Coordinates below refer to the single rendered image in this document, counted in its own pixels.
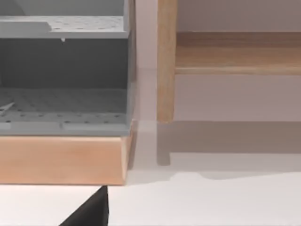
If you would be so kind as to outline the pale wooden drawer front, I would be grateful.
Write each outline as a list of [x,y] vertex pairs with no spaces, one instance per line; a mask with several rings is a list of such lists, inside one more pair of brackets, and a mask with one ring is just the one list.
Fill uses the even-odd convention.
[[1,136],[0,184],[123,185],[135,137]]

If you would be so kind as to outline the open wooden shelf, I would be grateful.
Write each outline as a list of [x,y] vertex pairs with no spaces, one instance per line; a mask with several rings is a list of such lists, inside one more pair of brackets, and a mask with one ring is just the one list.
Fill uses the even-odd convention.
[[174,120],[176,75],[301,76],[301,31],[177,31],[178,0],[158,0],[157,120]]

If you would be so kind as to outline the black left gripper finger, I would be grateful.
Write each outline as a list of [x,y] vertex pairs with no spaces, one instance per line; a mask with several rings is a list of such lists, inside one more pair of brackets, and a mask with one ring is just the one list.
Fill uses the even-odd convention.
[[108,187],[102,186],[59,226],[108,226]]

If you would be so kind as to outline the grey pierced drawer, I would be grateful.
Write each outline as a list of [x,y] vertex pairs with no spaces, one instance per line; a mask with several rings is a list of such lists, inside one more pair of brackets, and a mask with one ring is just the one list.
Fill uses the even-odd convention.
[[0,136],[122,137],[136,0],[0,0]]

